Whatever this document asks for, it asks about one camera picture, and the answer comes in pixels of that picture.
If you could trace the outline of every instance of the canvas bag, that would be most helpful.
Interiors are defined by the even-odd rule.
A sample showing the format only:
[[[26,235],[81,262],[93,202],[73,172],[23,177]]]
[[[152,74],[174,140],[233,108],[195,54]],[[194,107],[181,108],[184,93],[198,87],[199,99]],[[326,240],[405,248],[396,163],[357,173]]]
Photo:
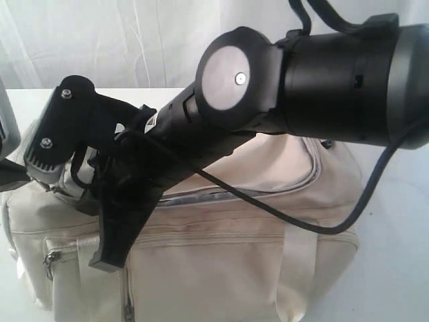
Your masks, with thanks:
[[[327,150],[259,134],[206,170],[319,225],[338,224],[361,194],[359,167],[338,142]],[[164,195],[125,268],[101,272],[88,267],[98,223],[74,209],[81,193],[66,167],[50,192],[31,182],[3,194],[20,278],[55,321],[299,321],[357,251],[353,229],[299,229],[195,175]]]

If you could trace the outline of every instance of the white table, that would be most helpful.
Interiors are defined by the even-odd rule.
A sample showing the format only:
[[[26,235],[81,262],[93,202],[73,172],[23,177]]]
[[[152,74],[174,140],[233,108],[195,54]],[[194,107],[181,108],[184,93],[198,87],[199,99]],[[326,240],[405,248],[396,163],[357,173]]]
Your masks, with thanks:
[[[21,131],[36,119],[51,90],[9,90]],[[99,93],[159,108],[180,89],[100,89]],[[367,178],[381,148],[350,145]],[[358,221],[360,249],[333,289],[313,304],[305,322],[427,321],[429,306],[429,146],[393,158]],[[29,303],[0,237],[0,320],[52,321]]]

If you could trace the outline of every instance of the white backdrop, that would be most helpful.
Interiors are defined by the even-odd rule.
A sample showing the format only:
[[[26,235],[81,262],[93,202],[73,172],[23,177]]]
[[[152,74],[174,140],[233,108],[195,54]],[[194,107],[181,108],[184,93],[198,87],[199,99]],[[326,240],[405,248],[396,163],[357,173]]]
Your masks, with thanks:
[[[356,23],[392,11],[429,21],[426,0],[330,2]],[[210,42],[240,25],[276,41],[300,23],[287,0],[0,0],[0,75],[9,89],[70,74],[98,88],[185,87]],[[314,33],[328,31],[314,19]]]

